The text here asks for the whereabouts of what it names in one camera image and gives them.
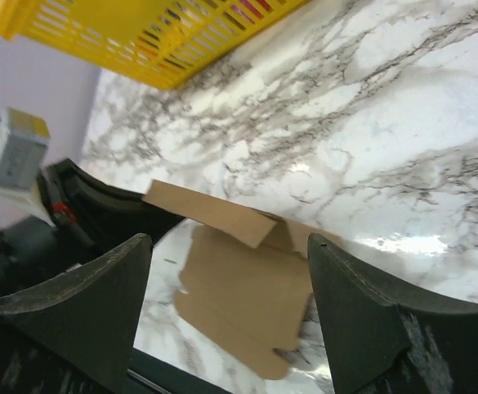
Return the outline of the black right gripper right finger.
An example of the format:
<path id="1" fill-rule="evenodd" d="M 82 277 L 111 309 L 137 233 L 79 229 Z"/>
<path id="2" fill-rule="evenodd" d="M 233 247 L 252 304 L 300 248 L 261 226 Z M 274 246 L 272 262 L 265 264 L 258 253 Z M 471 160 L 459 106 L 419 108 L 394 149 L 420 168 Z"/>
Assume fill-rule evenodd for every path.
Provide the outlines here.
<path id="1" fill-rule="evenodd" d="M 308 261 L 337 393 L 478 393 L 478 304 L 414 286 L 313 234 Z"/>

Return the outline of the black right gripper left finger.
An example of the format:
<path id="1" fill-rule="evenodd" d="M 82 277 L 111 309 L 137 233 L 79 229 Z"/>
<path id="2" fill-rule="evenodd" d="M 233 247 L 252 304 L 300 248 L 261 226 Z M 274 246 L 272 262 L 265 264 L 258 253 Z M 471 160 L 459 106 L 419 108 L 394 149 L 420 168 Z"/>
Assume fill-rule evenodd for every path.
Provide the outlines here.
<path id="1" fill-rule="evenodd" d="M 0 393 L 122 393 L 152 246 L 103 256 L 0 298 Z"/>

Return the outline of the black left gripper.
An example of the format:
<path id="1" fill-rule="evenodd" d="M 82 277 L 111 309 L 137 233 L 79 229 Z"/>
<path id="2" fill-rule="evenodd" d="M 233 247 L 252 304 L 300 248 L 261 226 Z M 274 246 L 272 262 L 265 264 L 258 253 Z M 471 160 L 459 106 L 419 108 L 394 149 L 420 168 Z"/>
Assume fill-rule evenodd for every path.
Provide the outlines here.
<path id="1" fill-rule="evenodd" d="M 69 158 L 41 171 L 44 221 L 30 215 L 0 229 L 0 298 L 87 264 L 138 233 L 158 244 L 183 217 L 109 186 Z"/>

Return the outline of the brown cardboard box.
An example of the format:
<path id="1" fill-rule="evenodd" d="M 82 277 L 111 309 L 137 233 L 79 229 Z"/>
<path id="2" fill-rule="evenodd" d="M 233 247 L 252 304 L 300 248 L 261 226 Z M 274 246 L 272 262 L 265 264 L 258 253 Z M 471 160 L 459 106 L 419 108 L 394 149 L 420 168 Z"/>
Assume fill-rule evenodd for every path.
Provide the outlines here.
<path id="1" fill-rule="evenodd" d="M 276 352 L 299 345 L 315 228 L 159 180 L 143 200 L 197 223 L 178 314 L 261 378 L 284 378 L 290 364 Z"/>

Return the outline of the yellow plastic shopping basket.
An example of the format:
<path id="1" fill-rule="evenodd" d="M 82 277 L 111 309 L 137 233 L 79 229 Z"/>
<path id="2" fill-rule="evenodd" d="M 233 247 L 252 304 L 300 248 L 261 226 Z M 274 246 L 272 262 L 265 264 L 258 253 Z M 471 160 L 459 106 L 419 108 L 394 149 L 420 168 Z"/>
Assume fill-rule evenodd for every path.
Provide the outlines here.
<path id="1" fill-rule="evenodd" d="M 0 1 L 0 37 L 23 36 L 167 90 L 302 1 Z"/>

